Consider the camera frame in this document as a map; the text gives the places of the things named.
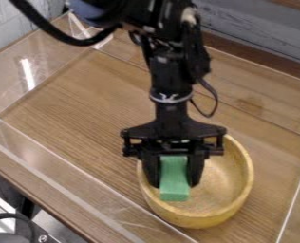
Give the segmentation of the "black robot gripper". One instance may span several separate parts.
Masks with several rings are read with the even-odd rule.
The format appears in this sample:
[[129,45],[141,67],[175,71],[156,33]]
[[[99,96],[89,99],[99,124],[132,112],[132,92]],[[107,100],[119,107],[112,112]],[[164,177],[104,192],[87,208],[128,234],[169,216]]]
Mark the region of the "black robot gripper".
[[188,182],[201,182],[205,160],[224,154],[227,128],[195,120],[188,103],[157,103],[156,119],[121,131],[125,157],[143,161],[151,185],[161,186],[161,155],[188,155]]

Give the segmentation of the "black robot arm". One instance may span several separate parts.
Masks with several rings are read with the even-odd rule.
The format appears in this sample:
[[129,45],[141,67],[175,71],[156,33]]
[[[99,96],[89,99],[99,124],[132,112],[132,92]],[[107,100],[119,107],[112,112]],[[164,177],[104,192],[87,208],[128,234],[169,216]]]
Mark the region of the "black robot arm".
[[201,181],[205,160],[224,153],[228,130],[188,114],[193,86],[213,87],[211,55],[204,47],[201,16],[192,0],[72,0],[80,18],[99,28],[127,28],[143,48],[152,75],[156,119],[121,132],[124,155],[141,160],[149,183],[163,184],[164,159],[187,160],[188,185]]

